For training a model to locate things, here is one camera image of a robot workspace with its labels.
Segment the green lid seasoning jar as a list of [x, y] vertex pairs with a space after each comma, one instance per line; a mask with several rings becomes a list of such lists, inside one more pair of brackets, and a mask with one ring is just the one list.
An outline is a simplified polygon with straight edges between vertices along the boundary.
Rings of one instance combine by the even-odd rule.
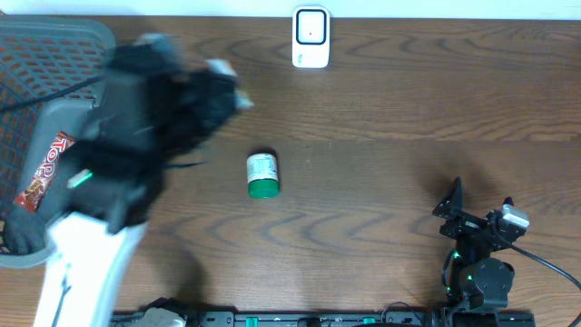
[[280, 193], [279, 172], [273, 154], [253, 154], [247, 158], [247, 184], [250, 198], [273, 198]]

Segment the red chocolate bar wrapper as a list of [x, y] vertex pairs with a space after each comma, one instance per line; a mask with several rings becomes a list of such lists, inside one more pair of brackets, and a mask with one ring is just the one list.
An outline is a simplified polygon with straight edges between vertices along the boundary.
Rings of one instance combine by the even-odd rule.
[[44, 199], [56, 175], [61, 154], [76, 142], [76, 139], [65, 132], [59, 132], [51, 142], [43, 161], [39, 164], [30, 184], [14, 199], [14, 204], [35, 213]]

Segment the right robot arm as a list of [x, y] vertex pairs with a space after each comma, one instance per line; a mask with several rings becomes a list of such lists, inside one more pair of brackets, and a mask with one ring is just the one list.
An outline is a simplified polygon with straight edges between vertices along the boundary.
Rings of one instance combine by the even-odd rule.
[[455, 241], [442, 280], [447, 303], [438, 309], [443, 326], [497, 326], [498, 313], [507, 307], [514, 269], [491, 256], [503, 248], [495, 236], [497, 214], [480, 218], [463, 209], [462, 180], [453, 180], [432, 214], [444, 223], [439, 233]]

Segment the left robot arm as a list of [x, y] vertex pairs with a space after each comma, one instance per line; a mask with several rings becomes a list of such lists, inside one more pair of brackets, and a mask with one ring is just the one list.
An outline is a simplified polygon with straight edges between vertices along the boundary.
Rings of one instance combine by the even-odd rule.
[[105, 326], [143, 238], [170, 161], [203, 143], [237, 110], [238, 77], [110, 72], [101, 107], [64, 152], [51, 194], [58, 210], [34, 322]]

